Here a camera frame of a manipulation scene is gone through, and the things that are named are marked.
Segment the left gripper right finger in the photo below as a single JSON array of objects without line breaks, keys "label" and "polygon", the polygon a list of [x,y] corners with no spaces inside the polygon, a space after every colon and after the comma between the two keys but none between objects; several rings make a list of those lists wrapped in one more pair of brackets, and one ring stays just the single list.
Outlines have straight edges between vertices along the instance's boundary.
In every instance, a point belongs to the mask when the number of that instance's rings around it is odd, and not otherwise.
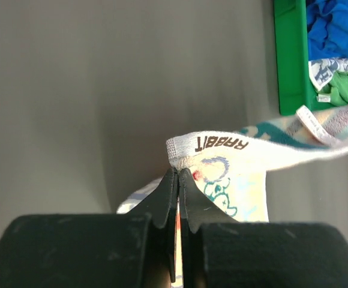
[{"label": "left gripper right finger", "polygon": [[185,287],[348,287],[348,243],[323,223],[243,223],[179,174]]}]

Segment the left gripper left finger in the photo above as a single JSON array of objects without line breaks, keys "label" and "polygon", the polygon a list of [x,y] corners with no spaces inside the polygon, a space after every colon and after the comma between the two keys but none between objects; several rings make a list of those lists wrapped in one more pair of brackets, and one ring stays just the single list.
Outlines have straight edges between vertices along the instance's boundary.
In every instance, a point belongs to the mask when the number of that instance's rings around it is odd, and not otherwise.
[{"label": "left gripper left finger", "polygon": [[0,238],[0,287],[169,287],[178,174],[124,214],[23,215]]}]

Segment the colourful rabbit print towel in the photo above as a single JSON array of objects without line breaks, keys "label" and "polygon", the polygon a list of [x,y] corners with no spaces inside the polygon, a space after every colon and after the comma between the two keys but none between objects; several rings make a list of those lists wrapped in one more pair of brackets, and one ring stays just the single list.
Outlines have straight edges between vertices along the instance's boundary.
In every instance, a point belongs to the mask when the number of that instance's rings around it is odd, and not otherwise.
[{"label": "colourful rabbit print towel", "polygon": [[[185,287],[180,172],[189,170],[198,189],[234,220],[271,223],[266,204],[266,173],[348,154],[348,106],[316,113],[302,106],[295,116],[265,121],[238,132],[201,131],[176,136],[166,142],[166,149],[170,169],[178,174],[173,282]],[[162,178],[133,193],[120,206],[118,214],[137,206],[158,187]]]}]

